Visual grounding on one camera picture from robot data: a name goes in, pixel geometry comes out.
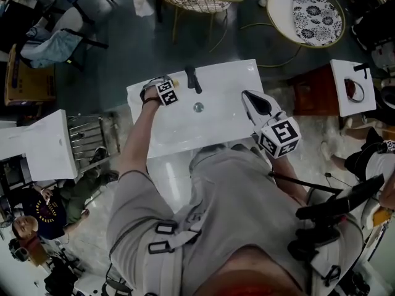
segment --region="black t-shirt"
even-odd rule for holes
[[[64,235],[66,211],[60,195],[56,191],[46,204],[44,197],[33,189],[27,190],[22,202],[25,215],[33,216],[38,221],[38,235],[45,239],[56,239]]]

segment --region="black shorts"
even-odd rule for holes
[[[366,167],[370,157],[378,150],[379,144],[383,141],[384,139],[375,129],[370,128],[366,136],[366,144],[361,147],[362,151],[356,152],[346,159],[344,166],[355,174],[359,181],[366,181]]]

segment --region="white sink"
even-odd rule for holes
[[[152,128],[149,158],[242,139],[252,134],[253,124],[244,111],[241,92],[263,92],[255,60],[197,68],[201,94],[188,89],[185,72],[170,76],[180,83],[176,88],[179,101],[158,110]],[[134,122],[141,112],[139,94],[147,82],[127,87],[128,105]],[[198,102],[203,105],[200,113],[194,110]]]

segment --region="black and white marker cube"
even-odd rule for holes
[[[292,117],[265,126],[256,133],[259,136],[259,144],[273,158],[280,158],[294,151],[302,137]]]
[[[156,84],[156,91],[158,92],[160,100],[164,106],[169,106],[170,104],[178,101],[174,85],[171,80],[168,80],[165,83]]]

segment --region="gray t-shirt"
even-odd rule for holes
[[[295,217],[300,205],[267,177],[264,160],[250,151],[221,150],[198,162],[191,174],[192,196],[201,192],[202,202],[184,221],[187,230],[209,207],[202,234],[184,246],[182,295],[193,295],[230,256],[247,245],[261,248],[305,289],[309,272],[296,261],[287,246],[303,223]],[[120,274],[135,284],[133,271],[140,237],[149,219],[171,219],[173,213],[148,176],[132,171],[118,183],[107,229],[109,249],[119,243],[112,261]]]

